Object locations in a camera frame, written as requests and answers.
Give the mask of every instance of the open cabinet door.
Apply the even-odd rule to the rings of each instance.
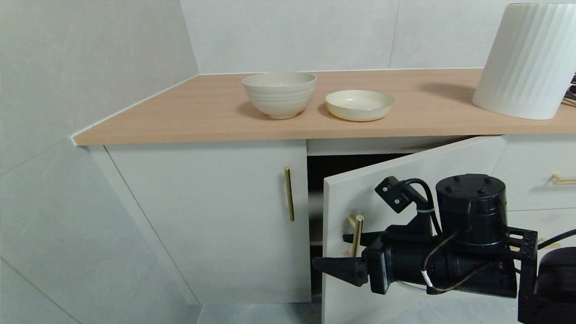
[[[508,138],[507,135],[475,137],[325,178],[324,256],[343,257],[345,251],[351,250],[351,244],[342,241],[343,234],[353,231],[347,221],[348,215],[364,216],[363,232],[383,231],[392,224],[405,225],[416,215],[415,204],[396,214],[374,192],[374,188],[387,176],[395,176],[398,180],[420,178],[435,192],[436,183],[449,176],[466,173],[490,175]],[[424,194],[420,186],[414,187]],[[370,291],[369,283],[358,288],[323,274],[323,323],[388,323],[401,312],[426,300],[446,303],[447,299],[455,299],[460,305],[462,299],[470,296],[478,297],[455,291],[427,296],[425,290],[407,288],[397,282],[390,286],[386,295],[378,295]],[[460,322],[467,322],[467,318],[462,318]]]

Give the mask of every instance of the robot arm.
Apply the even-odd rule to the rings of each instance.
[[[413,183],[425,188],[427,199]],[[396,213],[415,202],[417,215],[407,225],[362,233],[360,245],[366,248],[359,258],[314,259],[317,270],[358,287],[370,282],[372,292],[382,295],[396,281],[426,285],[431,295],[453,289],[511,298],[518,293],[521,323],[576,323],[576,248],[548,253],[537,279],[537,232],[507,226],[502,181],[479,174],[440,181],[442,228],[424,181],[391,176],[375,191]],[[343,240],[352,243],[353,236]],[[515,259],[521,261],[520,288]]]

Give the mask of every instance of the white tile wall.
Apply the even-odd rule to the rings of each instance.
[[[387,69],[399,0],[181,0],[202,74]]]
[[[196,323],[202,306],[187,305],[178,287],[157,262],[120,324]]]
[[[0,1],[0,47],[2,258],[28,280],[2,267],[1,322],[76,323],[68,312],[117,324],[129,305],[190,316],[168,276],[150,272],[157,258],[93,157],[68,139],[198,73],[179,1]]]
[[[401,0],[393,69],[484,67],[510,0]]]
[[[202,74],[483,67],[514,2],[180,1]]]
[[[0,290],[2,324],[78,324],[4,261],[0,262]]]
[[[82,323],[118,323],[156,256],[90,153],[64,140],[0,193],[2,257]]]
[[[178,0],[11,0],[0,13],[0,174],[197,74]]]

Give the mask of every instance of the shallow dish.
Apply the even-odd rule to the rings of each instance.
[[[343,90],[326,96],[330,114],[353,122],[369,122],[390,112],[394,98],[386,93],[368,90]]]
[[[298,115],[312,100],[316,76],[305,72],[269,72],[245,77],[246,94],[261,112],[276,119]]]

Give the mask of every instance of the white lamp shade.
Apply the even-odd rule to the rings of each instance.
[[[508,5],[472,101],[502,115],[551,119],[576,72],[576,3]]]

